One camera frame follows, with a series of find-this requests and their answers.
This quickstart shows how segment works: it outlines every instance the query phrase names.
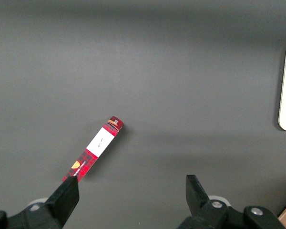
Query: white label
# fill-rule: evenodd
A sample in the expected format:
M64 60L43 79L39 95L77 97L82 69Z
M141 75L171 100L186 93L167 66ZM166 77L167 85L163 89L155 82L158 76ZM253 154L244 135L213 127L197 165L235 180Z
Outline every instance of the white label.
M114 136L102 127L94 139L87 146L87 149L99 157L113 140L113 138Z

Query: gray table surface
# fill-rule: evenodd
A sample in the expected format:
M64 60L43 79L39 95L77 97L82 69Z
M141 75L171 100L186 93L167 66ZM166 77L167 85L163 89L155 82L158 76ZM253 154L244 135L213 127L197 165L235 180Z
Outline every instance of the gray table surface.
M286 1L0 1L0 209L48 197L112 115L65 228L176 228L185 176L286 205Z

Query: silver bolt head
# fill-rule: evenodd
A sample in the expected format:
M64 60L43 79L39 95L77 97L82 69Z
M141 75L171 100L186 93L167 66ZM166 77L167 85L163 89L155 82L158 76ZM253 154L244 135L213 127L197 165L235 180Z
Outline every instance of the silver bolt head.
M40 209L38 204L34 204L31 208L30 211L37 211L38 209Z
M223 204L220 203L220 202L218 202L218 201L213 201L213 202L212 202L212 206L213 206L214 208L221 208L221 207L223 206Z
M251 212L252 212L253 214L257 215L257 216L263 215L263 211L262 211L261 209L259 209L259 208L252 208L252 209L251 209Z

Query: yellow logo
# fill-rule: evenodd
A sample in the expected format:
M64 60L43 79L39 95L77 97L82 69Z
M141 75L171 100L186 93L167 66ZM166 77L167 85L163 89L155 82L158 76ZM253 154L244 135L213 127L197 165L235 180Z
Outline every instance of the yellow logo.
M71 168L78 168L80 165L81 164L78 161L76 161Z

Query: gray tabletop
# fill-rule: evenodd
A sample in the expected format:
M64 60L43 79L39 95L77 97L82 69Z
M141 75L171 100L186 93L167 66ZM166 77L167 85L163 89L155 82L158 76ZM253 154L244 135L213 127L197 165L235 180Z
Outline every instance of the gray tabletop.
M48 197L111 116L65 228L176 228L185 176L286 205L286 1L0 1L0 209Z

